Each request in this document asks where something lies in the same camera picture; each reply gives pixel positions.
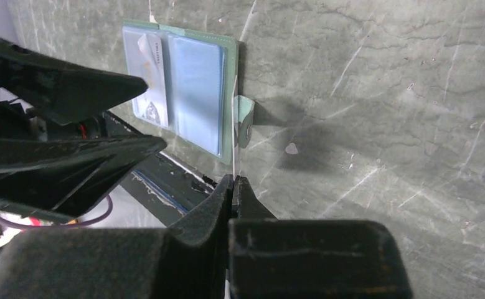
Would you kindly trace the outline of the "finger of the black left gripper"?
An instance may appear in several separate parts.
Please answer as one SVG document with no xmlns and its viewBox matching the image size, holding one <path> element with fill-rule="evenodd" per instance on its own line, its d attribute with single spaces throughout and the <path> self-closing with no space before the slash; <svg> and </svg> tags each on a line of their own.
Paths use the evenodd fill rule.
<svg viewBox="0 0 485 299">
<path fill-rule="evenodd" d="M 166 146 L 150 135 L 48 142 L 0 138 L 0 210 L 52 221 L 78 218 Z"/>
<path fill-rule="evenodd" d="M 0 88 L 60 125 L 102 113 L 147 87 L 139 77 L 83 67 L 0 38 Z"/>
</svg>

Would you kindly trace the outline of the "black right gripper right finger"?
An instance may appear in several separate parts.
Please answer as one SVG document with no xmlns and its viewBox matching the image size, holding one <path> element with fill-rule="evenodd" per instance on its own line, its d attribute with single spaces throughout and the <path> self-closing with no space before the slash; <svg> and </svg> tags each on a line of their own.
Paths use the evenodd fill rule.
<svg viewBox="0 0 485 299">
<path fill-rule="evenodd" d="M 232 298 L 411 298 L 397 243 L 366 219 L 279 220 L 249 180 L 233 187 L 228 222 Z"/>
</svg>

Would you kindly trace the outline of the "silver VIP card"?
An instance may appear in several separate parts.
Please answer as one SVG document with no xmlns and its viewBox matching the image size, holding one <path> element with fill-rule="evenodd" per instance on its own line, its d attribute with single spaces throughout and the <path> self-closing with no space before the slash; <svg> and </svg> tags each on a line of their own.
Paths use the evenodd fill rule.
<svg viewBox="0 0 485 299">
<path fill-rule="evenodd" d="M 148 85 L 147 91 L 136 101 L 138 113 L 147 121 L 167 128 L 169 117 L 161 39 L 143 34 L 138 39 L 138 48 L 143 57 L 141 74 Z"/>
<path fill-rule="evenodd" d="M 232 174 L 236 177 L 239 173 L 239 158 L 238 158 L 238 75 L 235 75 L 232 87 L 231 98 L 231 120 L 232 120 Z"/>
</svg>

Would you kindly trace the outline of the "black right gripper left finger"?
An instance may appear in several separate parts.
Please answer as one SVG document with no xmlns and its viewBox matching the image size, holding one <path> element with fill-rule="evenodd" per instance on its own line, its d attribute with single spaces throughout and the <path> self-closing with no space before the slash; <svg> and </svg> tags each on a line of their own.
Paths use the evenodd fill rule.
<svg viewBox="0 0 485 299">
<path fill-rule="evenodd" d="M 223 298 L 233 176 L 167 228 L 33 228 L 0 253 L 0 298 Z"/>
</svg>

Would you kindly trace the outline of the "green leather card holder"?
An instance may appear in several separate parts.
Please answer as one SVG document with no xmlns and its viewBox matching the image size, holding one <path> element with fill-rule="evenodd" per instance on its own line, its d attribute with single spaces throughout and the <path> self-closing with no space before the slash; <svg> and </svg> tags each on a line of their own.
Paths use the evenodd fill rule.
<svg viewBox="0 0 485 299">
<path fill-rule="evenodd" d="M 138 39 L 161 39 L 169 126 L 161 127 L 132 111 L 140 120 L 170 131 L 223 164 L 232 162 L 231 98 L 238 75 L 239 42 L 230 36 L 152 22 L 125 20 L 122 36 L 128 73 L 143 79 Z"/>
</svg>

